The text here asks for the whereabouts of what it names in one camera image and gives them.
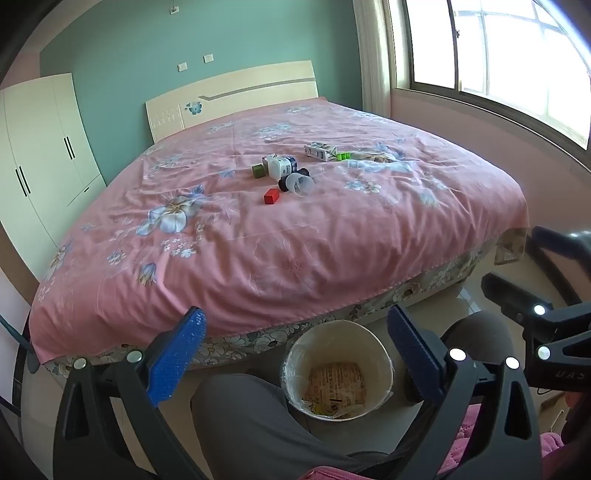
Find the person's leg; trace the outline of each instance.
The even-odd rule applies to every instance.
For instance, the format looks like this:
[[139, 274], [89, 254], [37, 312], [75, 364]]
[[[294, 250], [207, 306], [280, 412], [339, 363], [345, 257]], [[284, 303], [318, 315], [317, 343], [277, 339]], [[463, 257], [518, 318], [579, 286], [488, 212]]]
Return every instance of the person's leg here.
[[297, 480], [317, 466], [357, 472], [289, 414], [283, 390], [251, 375], [214, 375], [191, 399], [193, 423], [215, 480]]
[[[454, 323], [441, 336], [448, 348], [460, 348], [473, 360], [500, 364], [508, 356], [514, 356], [513, 342], [509, 329], [499, 316], [489, 312], [477, 312]], [[416, 418], [400, 440], [396, 449], [386, 460], [360, 472], [371, 478], [381, 478], [390, 472], [404, 456], [412, 455], [418, 443], [429, 428], [436, 409], [432, 404], [423, 403]]]
[[458, 320], [441, 339], [448, 348], [461, 348], [480, 362], [500, 364], [515, 355], [507, 325], [490, 312], [477, 312]]

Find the window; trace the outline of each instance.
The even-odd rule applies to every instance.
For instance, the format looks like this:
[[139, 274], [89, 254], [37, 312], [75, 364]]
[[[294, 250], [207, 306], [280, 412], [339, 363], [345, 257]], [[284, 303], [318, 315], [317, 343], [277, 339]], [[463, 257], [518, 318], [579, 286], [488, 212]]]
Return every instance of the window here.
[[589, 143], [591, 53], [540, 4], [405, 0], [410, 88], [503, 115], [577, 156]]

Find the green block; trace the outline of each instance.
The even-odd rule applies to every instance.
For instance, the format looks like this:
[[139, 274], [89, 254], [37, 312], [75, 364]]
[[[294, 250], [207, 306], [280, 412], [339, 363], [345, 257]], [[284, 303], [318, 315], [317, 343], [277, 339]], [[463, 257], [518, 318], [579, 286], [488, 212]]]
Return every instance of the green block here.
[[254, 165], [252, 168], [252, 176], [256, 179], [261, 179], [266, 176], [265, 167], [262, 164]]

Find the cabinet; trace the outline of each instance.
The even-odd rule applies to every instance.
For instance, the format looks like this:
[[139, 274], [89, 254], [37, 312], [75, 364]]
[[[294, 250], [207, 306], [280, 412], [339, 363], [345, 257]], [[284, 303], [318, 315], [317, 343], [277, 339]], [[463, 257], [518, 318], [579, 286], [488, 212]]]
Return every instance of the cabinet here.
[[0, 222], [38, 279], [104, 188], [71, 74], [0, 91]]

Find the small box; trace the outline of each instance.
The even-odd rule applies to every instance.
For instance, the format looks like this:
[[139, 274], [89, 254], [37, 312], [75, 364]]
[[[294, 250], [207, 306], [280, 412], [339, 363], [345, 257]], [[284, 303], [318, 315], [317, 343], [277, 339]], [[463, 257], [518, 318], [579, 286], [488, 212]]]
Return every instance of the small box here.
[[280, 191], [279, 189], [269, 189], [269, 191], [263, 197], [267, 205], [273, 205], [279, 200]]
[[331, 147], [320, 142], [312, 142], [305, 145], [304, 152], [308, 157], [316, 158], [320, 161], [330, 161], [337, 157], [336, 147]]
[[261, 179], [261, 178], [267, 176], [267, 172], [265, 171], [265, 167], [262, 164], [254, 165], [252, 167], [252, 176], [255, 177], [256, 179]]

